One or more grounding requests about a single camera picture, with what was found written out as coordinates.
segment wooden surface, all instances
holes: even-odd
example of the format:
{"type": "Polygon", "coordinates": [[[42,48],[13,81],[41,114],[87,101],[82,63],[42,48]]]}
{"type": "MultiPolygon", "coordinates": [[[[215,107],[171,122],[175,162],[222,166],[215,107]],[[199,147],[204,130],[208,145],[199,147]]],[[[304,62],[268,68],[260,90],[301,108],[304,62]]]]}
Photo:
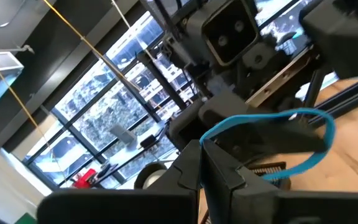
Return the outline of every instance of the wooden surface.
{"type": "MultiPolygon", "coordinates": [[[[332,84],[320,92],[318,103],[356,82],[358,80],[344,80],[332,84]]],[[[336,128],[333,148],[316,167],[291,178],[292,190],[358,192],[358,108],[338,118],[336,128]]],[[[266,162],[285,161],[287,167],[293,167],[309,156],[310,154],[277,155],[266,162]]],[[[202,192],[200,216],[206,210],[204,198],[202,192]]]]}

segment green object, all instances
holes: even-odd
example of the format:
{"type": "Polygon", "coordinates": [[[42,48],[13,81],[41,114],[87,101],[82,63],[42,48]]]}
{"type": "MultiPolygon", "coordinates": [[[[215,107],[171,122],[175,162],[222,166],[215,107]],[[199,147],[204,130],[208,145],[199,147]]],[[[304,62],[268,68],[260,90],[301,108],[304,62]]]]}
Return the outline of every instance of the green object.
{"type": "Polygon", "coordinates": [[[26,213],[15,224],[37,224],[37,221],[30,214],[26,213]]]}

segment ceiling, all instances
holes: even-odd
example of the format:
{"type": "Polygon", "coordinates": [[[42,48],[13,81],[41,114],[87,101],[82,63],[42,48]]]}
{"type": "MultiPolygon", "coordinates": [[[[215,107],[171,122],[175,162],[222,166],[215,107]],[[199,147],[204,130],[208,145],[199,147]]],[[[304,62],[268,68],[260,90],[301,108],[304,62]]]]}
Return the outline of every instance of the ceiling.
{"type": "Polygon", "coordinates": [[[48,10],[42,0],[0,0],[0,49],[21,46],[48,10]]]}

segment red object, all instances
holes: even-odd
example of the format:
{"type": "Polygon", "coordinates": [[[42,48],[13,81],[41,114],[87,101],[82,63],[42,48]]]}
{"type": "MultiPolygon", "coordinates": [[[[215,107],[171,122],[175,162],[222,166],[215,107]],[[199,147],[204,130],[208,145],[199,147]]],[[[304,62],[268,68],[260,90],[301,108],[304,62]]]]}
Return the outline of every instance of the red object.
{"type": "Polygon", "coordinates": [[[94,169],[89,169],[84,176],[79,177],[78,180],[73,184],[74,187],[78,189],[90,189],[91,184],[88,182],[88,179],[92,177],[96,171],[94,169]]]}

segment blue rubber band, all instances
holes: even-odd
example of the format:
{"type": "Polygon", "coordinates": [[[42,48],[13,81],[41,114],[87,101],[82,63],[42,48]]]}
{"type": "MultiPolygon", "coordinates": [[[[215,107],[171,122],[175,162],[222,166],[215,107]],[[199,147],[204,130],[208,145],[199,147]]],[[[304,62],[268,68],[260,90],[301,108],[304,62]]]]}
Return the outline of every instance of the blue rubber band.
{"type": "Polygon", "coordinates": [[[283,111],[281,113],[275,114],[243,114],[243,115],[235,115],[229,118],[224,119],[213,128],[208,130],[203,134],[200,139],[200,144],[202,145],[205,139],[210,139],[218,135],[219,133],[236,126],[238,124],[245,124],[256,122],[260,119],[272,119],[272,118],[281,118],[281,117],[289,117],[294,114],[312,114],[316,116],[321,116],[326,120],[326,132],[324,134],[324,142],[326,144],[326,151],[324,152],[315,152],[313,155],[309,157],[306,161],[298,164],[295,167],[289,168],[287,170],[281,170],[274,174],[265,174],[262,176],[265,180],[273,180],[273,179],[285,179],[289,178],[293,175],[301,174],[308,169],[313,168],[317,163],[324,159],[328,151],[333,145],[334,137],[335,137],[335,121],[334,118],[321,110],[309,109],[309,108],[299,108],[295,110],[283,111]]]}

